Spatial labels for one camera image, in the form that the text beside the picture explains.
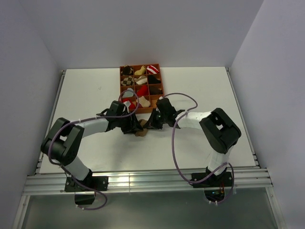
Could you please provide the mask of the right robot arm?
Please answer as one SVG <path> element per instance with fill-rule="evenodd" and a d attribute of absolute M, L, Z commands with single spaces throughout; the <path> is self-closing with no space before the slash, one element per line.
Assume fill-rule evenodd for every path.
<path fill-rule="evenodd" d="M 153 109 L 149 120 L 143 126 L 146 129 L 162 129 L 164 124 L 172 127 L 172 156 L 179 175 L 190 184 L 198 184 L 207 180 L 211 186 L 217 186 L 227 172 L 230 152 L 242 133 L 239 127 L 221 108 L 210 112 L 192 112 L 188 110 L 177 111 L 168 98 L 159 99 L 157 108 Z M 174 135 L 175 130 L 181 128 L 192 128 L 203 130 L 203 133 L 213 149 L 212 157 L 206 168 L 206 176 L 198 181 L 191 181 L 185 177 L 175 157 Z"/>

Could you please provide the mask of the red sock with white pattern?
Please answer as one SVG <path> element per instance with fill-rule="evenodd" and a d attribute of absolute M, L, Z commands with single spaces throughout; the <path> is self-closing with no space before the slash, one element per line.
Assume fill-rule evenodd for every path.
<path fill-rule="evenodd" d="M 122 99 L 122 102 L 125 104 L 125 103 L 128 103 L 129 102 L 129 99 L 127 99 L 127 98 L 124 98 L 124 99 Z"/>

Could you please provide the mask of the beige maroon striped sock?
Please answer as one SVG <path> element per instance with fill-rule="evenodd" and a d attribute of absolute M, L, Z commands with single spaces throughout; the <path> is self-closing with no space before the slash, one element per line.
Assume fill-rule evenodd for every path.
<path fill-rule="evenodd" d="M 144 96 L 139 97 L 139 104 L 142 108 L 148 108 L 151 106 L 151 103 L 148 99 L 146 99 Z"/>

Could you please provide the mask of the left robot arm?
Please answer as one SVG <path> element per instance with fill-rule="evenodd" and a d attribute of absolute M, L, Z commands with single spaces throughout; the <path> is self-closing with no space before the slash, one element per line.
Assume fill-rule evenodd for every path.
<path fill-rule="evenodd" d="M 81 190 L 95 188 L 98 181 L 92 177 L 92 171 L 77 156 L 83 138 L 106 133 L 120 128 L 124 134 L 135 134 L 143 127 L 134 112 L 129 111 L 128 103 L 113 101 L 110 108 L 96 114 L 95 118 L 69 121 L 58 118 L 41 144 L 41 152 L 52 163 L 59 165 L 76 180 Z"/>

